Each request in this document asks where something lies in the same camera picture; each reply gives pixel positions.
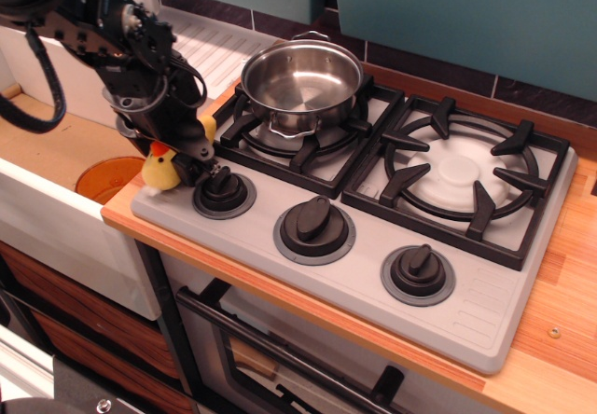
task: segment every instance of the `wall tile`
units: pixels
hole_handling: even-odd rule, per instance
[[[253,12],[253,18],[255,30],[258,32],[282,39],[290,39],[295,35],[315,30],[329,36],[332,43],[349,49],[359,60],[363,61],[365,59],[365,41],[342,34],[340,32],[338,12],[333,9],[327,8],[324,14],[311,25],[283,20],[256,11]]]
[[[166,7],[252,29],[251,10],[215,0],[161,0]]]
[[[368,43],[367,62],[461,90],[468,90],[485,97],[491,97],[495,82],[495,76],[492,74],[370,42]]]
[[[597,128],[597,103],[500,77],[496,99]]]

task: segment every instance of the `oven handle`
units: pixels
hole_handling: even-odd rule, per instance
[[[291,351],[287,345],[260,332],[251,325],[239,320],[219,307],[219,299],[226,294],[230,285],[219,279],[197,295],[184,286],[176,293],[176,301],[187,309],[197,313],[227,334],[238,338],[259,352],[295,370],[303,377],[319,383],[321,386],[340,395],[345,400],[376,414],[400,414],[389,407],[394,399],[404,374],[392,366],[387,366],[376,383],[371,394],[352,387],[347,382],[322,369],[308,359]]]

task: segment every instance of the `screw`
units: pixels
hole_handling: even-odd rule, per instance
[[[552,338],[559,338],[562,333],[560,332],[560,329],[558,327],[553,327],[548,331],[548,335],[550,335]]]
[[[106,412],[108,412],[110,409],[112,408],[112,402],[103,398],[102,400],[100,400],[97,403],[97,407],[95,408],[95,410],[97,412],[99,412],[100,414],[105,414]]]

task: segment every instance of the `rubber duck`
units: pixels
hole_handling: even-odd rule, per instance
[[[141,169],[146,185],[155,193],[170,190],[180,184],[180,176],[172,164],[176,152],[167,145],[154,141]]]

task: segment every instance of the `burner grate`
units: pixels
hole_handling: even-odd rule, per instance
[[[255,130],[262,128],[263,124],[250,108],[247,109],[248,98],[239,85],[235,94],[214,114],[218,127],[231,121],[229,127],[219,137],[216,136],[216,155],[294,186],[336,198],[361,158],[367,154],[374,132],[379,131],[404,105],[402,91],[377,86],[371,76],[366,77],[356,97],[357,105],[352,114],[332,129],[340,136],[331,142],[326,138],[327,132],[317,132],[286,145],[269,145],[255,136]],[[373,126],[368,121],[368,102],[371,99],[388,103]],[[343,163],[331,177],[318,174],[317,167],[337,160],[338,155],[346,159],[342,159]]]
[[[434,139],[449,142],[457,127],[464,127],[465,135],[491,137],[494,142],[491,154],[494,157],[514,155],[524,164],[524,172],[493,169],[494,176],[520,192],[503,206],[498,207],[479,180],[471,183],[473,211],[455,211],[438,206],[411,190],[430,172],[432,166],[429,163],[396,167],[396,155],[429,150],[426,139],[416,137],[420,130],[427,129],[427,136],[432,132]],[[569,147],[568,141],[534,131],[529,121],[524,120],[515,126],[457,109],[453,99],[446,98],[438,103],[421,97],[411,97],[401,114],[376,135],[373,144],[371,154],[342,192],[342,202],[516,270],[521,270],[523,266],[550,189]],[[548,165],[545,161],[539,164],[536,154],[542,157],[547,154],[550,158]],[[387,182],[379,196],[370,195],[367,192],[368,177],[380,161],[383,162]],[[532,214],[525,222],[518,248],[500,244],[491,237],[488,239],[486,231],[496,220],[517,216],[522,210]]]

